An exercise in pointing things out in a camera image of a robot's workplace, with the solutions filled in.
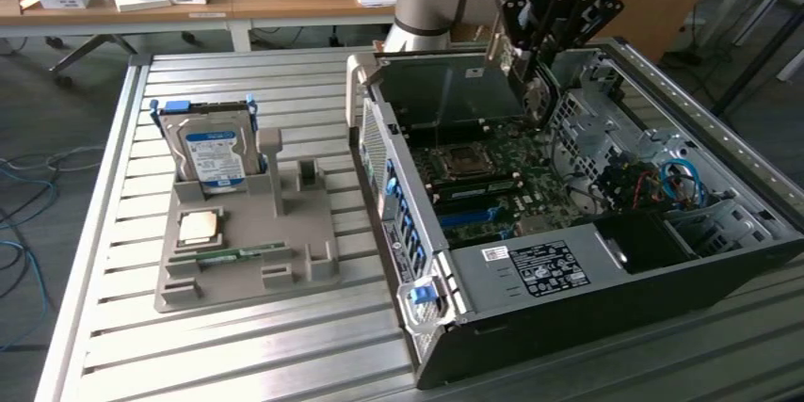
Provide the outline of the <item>blue expansion slot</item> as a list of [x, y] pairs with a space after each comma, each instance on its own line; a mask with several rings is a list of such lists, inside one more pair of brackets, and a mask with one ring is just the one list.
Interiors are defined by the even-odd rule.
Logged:
[[491, 222], [497, 220], [498, 215], [499, 209], [490, 208], [487, 210], [469, 211], [441, 216], [439, 223], [443, 228], [455, 228], [470, 224]]

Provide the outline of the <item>black NVIDIA graphics card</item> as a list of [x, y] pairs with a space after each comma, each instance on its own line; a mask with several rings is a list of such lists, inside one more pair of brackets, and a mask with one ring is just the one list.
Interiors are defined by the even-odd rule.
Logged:
[[499, 69], [510, 83], [511, 92], [535, 121], [535, 127], [549, 128], [559, 100], [554, 75], [541, 54], [514, 46], [505, 32], [491, 33], [486, 63]]

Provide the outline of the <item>grey parts rack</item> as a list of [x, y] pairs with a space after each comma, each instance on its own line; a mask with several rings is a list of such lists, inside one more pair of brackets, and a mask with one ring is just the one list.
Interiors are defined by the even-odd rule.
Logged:
[[[257, 141], [267, 170], [250, 176], [243, 188], [207, 194], [198, 182], [173, 185], [155, 296], [161, 313], [242, 300], [278, 300], [321, 292], [342, 282], [323, 171], [313, 159], [298, 161], [291, 169], [279, 167], [279, 129], [259, 131]], [[210, 243], [182, 247], [182, 213], [198, 211], [218, 213], [218, 235]], [[287, 247], [249, 260], [213, 265], [169, 262], [174, 256], [274, 242]]]

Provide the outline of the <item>CPU socket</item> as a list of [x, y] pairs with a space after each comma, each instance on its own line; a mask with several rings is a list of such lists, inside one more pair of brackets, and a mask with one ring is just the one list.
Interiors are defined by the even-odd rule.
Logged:
[[478, 144], [442, 148], [439, 157], [450, 180], [478, 178], [494, 173], [489, 154]]

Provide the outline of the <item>grey power supply unit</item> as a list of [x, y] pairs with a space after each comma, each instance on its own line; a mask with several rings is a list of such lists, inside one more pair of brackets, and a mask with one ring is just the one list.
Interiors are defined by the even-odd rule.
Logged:
[[469, 313], [485, 318], [631, 281], [618, 257], [586, 224], [457, 249], [450, 266]]

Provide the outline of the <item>hard disk in blue caddy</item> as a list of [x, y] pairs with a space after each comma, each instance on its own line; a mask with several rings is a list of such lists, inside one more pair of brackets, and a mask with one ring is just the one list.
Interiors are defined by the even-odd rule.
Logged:
[[207, 194], [243, 188], [247, 178], [267, 170], [258, 151], [257, 112], [251, 96], [221, 103], [150, 102], [150, 117], [169, 145], [178, 179], [198, 182]]

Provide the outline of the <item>green motherboard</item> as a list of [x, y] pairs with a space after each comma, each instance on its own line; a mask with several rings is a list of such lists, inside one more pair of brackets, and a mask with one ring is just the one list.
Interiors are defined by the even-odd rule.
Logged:
[[[555, 166], [553, 135], [523, 119], [478, 120], [446, 127], [413, 130], [406, 140], [425, 190], [441, 216], [499, 209], [497, 220], [443, 228], [453, 249], [577, 226], [590, 220], [606, 204], [590, 190], [570, 187], [573, 175]], [[442, 148], [478, 144], [494, 164], [489, 176], [450, 180], [439, 152]], [[481, 197], [441, 201], [434, 188], [457, 182], [517, 180], [518, 189]]]

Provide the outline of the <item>CPU chip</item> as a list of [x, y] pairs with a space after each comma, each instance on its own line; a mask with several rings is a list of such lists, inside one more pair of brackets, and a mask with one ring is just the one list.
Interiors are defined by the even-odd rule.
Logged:
[[214, 211], [182, 213], [178, 244], [182, 247], [210, 243], [218, 235], [219, 215]]

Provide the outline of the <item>open black PC case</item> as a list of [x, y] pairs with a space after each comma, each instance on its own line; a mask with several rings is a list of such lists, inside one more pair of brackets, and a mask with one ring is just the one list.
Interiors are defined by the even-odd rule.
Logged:
[[[349, 60], [351, 147], [414, 365], [430, 389], [710, 308], [804, 254], [804, 191], [621, 40], [545, 63], [559, 100], [535, 127], [481, 50]], [[602, 198], [593, 224], [633, 280], [481, 318], [469, 313], [406, 134], [523, 119], [553, 135], [570, 187]], [[415, 305], [411, 289], [439, 298]]]

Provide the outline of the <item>green RAM stick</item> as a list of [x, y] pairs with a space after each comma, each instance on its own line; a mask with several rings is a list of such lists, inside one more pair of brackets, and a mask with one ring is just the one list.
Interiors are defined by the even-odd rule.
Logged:
[[254, 257], [259, 257], [265, 252], [274, 249], [285, 249], [287, 244], [285, 242], [274, 242], [270, 244], [243, 247], [243, 248], [233, 248], [233, 249], [221, 249], [215, 251], [205, 251], [198, 252], [193, 255], [182, 255], [174, 256], [169, 258], [169, 262], [171, 264], [183, 264], [195, 262], [199, 265], [213, 265], [218, 263], [229, 263], [249, 260]]

